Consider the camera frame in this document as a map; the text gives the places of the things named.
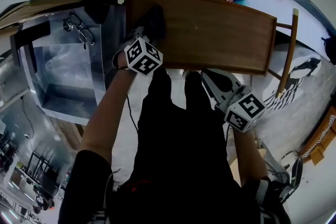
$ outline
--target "black pants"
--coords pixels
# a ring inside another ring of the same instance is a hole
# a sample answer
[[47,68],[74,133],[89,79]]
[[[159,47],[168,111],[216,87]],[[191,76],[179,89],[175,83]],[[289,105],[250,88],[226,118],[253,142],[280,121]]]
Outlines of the black pants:
[[186,110],[173,104],[171,88],[166,70],[157,69],[142,104],[132,177],[190,175],[227,164],[223,122],[211,108],[200,74],[186,77]]

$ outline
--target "wooden handle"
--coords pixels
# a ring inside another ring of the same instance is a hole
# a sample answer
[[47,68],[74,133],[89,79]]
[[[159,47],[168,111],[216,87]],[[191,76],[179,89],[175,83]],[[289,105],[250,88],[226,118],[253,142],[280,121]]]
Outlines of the wooden handle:
[[290,33],[290,42],[285,62],[285,67],[283,68],[282,76],[280,79],[278,91],[277,91],[277,98],[279,99],[282,96],[282,92],[285,88],[285,84],[288,78],[288,73],[290,69],[290,65],[292,63],[293,54],[295,50],[295,44],[296,44],[296,34],[298,32],[298,21],[299,21],[299,11],[294,8],[293,9],[293,16],[292,16],[292,29]]

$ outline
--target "wooden tray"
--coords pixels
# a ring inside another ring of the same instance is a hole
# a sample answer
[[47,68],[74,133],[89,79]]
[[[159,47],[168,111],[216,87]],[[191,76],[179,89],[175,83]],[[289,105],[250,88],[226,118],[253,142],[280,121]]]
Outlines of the wooden tray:
[[164,67],[266,75],[275,17],[223,0],[127,0],[127,29],[155,4],[166,22],[166,38],[156,42]]

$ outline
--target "eyeglasses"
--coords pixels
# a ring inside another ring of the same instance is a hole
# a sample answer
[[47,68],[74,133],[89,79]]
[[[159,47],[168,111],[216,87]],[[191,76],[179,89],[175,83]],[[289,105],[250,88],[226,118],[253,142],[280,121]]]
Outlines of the eyeglasses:
[[83,22],[73,13],[69,17],[63,20],[63,29],[66,32],[71,32],[73,29],[76,29],[78,32],[79,40],[84,44],[84,49],[86,49],[86,44],[94,45],[95,37],[88,30]]

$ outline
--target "forearm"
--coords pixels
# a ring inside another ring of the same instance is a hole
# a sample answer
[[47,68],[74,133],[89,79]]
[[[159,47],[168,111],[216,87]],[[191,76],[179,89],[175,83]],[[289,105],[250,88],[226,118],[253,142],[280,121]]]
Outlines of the forearm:
[[242,186],[248,179],[261,179],[266,177],[266,164],[254,143],[253,134],[250,131],[241,133],[234,130],[234,137]]
[[132,71],[117,72],[83,133],[80,150],[96,152],[111,164],[123,106],[134,78]]

